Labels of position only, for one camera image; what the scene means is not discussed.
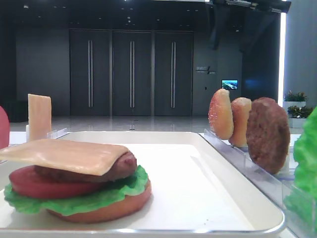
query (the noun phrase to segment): red object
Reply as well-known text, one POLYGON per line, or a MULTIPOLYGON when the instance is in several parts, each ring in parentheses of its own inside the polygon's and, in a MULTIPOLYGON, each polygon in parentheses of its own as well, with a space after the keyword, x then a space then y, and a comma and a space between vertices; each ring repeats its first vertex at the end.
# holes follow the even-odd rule
POLYGON ((10 123, 5 110, 0 106, 0 149, 9 146, 10 123))
POLYGON ((105 185, 102 182, 56 182, 38 175, 34 166, 15 170, 9 179, 15 192, 38 199, 75 197, 97 191, 105 185))

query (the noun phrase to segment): bottom bun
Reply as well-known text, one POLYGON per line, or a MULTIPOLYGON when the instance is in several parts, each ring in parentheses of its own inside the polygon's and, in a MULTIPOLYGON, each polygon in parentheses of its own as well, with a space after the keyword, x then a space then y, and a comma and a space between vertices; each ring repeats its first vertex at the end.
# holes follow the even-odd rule
POLYGON ((143 193, 136 196, 125 196, 125 199, 120 202, 113 203, 92 212, 77 213, 70 216, 63 216, 52 210, 48 210, 48 212, 68 222, 86 224, 108 222, 141 210, 151 197, 151 194, 152 189, 149 180, 143 193))

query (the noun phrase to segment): screen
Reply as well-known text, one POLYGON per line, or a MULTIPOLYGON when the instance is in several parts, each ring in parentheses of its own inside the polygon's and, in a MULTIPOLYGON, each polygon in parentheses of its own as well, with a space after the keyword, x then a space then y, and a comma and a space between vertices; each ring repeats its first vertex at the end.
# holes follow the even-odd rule
POLYGON ((236 90, 238 89, 238 80, 223 80, 222 88, 227 90, 236 90))

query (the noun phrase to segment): white tray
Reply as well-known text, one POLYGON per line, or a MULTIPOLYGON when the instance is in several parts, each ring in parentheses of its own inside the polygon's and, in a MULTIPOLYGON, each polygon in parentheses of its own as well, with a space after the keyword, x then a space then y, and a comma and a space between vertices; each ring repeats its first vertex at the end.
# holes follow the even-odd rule
MULTIPOLYGON (((189 132, 74 132, 61 139, 127 146, 149 174, 153 196, 144 209, 102 224, 78 225, 43 211, 15 212, 0 193, 0 237, 263 237, 277 238, 284 213, 202 136, 189 132)), ((0 166, 0 189, 24 166, 0 166)))

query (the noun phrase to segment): white planter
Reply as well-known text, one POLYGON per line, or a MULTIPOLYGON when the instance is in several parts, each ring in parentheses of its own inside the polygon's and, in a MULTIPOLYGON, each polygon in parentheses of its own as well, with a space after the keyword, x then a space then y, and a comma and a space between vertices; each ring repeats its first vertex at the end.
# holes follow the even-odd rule
POLYGON ((302 108, 302 107, 306 106, 306 102, 283 102, 283 108, 287 112, 288 115, 289 115, 288 108, 293 107, 293 106, 296 106, 298 108, 302 108))
POLYGON ((306 118, 289 118, 288 123, 290 128, 303 128, 306 118))

